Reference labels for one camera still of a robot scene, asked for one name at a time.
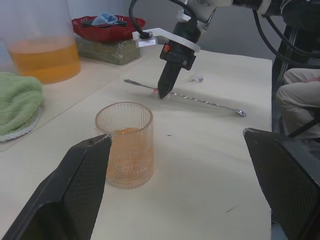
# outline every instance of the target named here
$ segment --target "red basket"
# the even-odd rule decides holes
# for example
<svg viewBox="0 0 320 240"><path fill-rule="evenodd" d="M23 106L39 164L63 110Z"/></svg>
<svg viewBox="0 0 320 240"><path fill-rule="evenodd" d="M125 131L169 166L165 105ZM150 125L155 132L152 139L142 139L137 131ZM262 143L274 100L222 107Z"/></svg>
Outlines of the red basket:
<svg viewBox="0 0 320 240"><path fill-rule="evenodd" d="M96 16L84 16L72 20L73 31L86 40L100 43L132 39L132 33L136 32L136 29L132 25L130 17L119 15L116 15L116 17L120 21L126 21L128 26L111 26L109 28L100 28L98 26L83 27L82 21L94 20L96 18ZM135 18L135 21L140 28L143 28L146 24L141 18Z"/></svg>

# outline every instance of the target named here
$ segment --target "blue cloth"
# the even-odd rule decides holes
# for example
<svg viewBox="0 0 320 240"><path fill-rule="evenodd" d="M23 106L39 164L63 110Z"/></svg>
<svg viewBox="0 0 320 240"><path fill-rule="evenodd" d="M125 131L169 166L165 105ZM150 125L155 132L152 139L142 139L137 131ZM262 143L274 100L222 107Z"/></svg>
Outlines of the blue cloth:
<svg viewBox="0 0 320 240"><path fill-rule="evenodd" d="M101 24L117 24L118 18L115 15L109 13L99 14L95 20L91 23L92 25L101 25Z"/></svg>

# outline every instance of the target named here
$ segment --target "green towel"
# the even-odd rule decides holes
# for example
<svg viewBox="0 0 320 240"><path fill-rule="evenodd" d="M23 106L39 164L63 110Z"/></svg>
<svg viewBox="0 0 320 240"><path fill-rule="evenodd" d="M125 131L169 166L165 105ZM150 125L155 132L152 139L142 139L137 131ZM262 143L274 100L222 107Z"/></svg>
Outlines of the green towel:
<svg viewBox="0 0 320 240"><path fill-rule="evenodd" d="M42 84L35 77L0 72L0 136L30 126L43 100Z"/></svg>

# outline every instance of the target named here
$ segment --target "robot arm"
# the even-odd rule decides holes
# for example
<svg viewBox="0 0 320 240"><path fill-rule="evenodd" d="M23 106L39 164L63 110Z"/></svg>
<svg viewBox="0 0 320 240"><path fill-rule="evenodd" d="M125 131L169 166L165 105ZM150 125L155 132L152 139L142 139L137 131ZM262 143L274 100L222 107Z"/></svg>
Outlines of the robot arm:
<svg viewBox="0 0 320 240"><path fill-rule="evenodd" d="M238 6L252 9L254 10L256 22L259 21L257 13L264 17L281 15L284 22L291 27L302 28L306 31L320 31L320 0L169 1L183 7L177 15L178 23L173 33L160 28L145 31L149 37L145 35L142 37L138 32L133 33L133 39L137 41L138 47L156 44L157 42L154 37L162 36L169 39L169 42L164 45L160 54L160 58L166 60L165 67L158 81L160 99L163 99L173 89L181 69L191 69L196 58L194 54L200 50L197 42L201 34L207 31L217 7ZM320 66L311 65L310 68L320 68Z"/></svg>

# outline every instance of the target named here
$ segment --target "long metal spoon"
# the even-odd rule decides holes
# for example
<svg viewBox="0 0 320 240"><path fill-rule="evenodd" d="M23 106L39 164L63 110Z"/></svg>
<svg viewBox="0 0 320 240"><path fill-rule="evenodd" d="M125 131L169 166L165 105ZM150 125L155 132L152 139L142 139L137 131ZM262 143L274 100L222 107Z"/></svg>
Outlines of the long metal spoon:
<svg viewBox="0 0 320 240"><path fill-rule="evenodd" d="M140 84L136 81L132 81L130 79L125 79L123 80L125 83L128 83L128 84L133 84L133 85L136 85L136 86L140 86L140 87L145 87L145 88L148 88L148 89L153 89L155 90L156 88L154 87L151 87L151 86L147 86L147 85L143 85L143 84ZM215 107L218 107L218 108L221 108L221 109L227 109L227 110L230 110L230 111L233 111L233 112L236 112L237 114L241 115L242 117L245 117L246 114L239 110L239 109L234 109L234 108L230 108L230 107L226 107L226 106L221 106L221 105L218 105L218 104L215 104L215 103L210 103L210 102L207 102L207 101L202 101L202 100L198 100L198 99L195 99L193 97L188 97L188 96L185 96L185 95L182 95L182 94L179 94L179 93L176 93L176 92L170 92L171 95L174 95L174 96L180 96L180 97L183 97L184 99L190 99L190 100L193 100L193 101L196 101L196 102L200 102L200 103L203 103L203 104L209 104L209 105L212 105L212 106L215 106Z"/></svg>

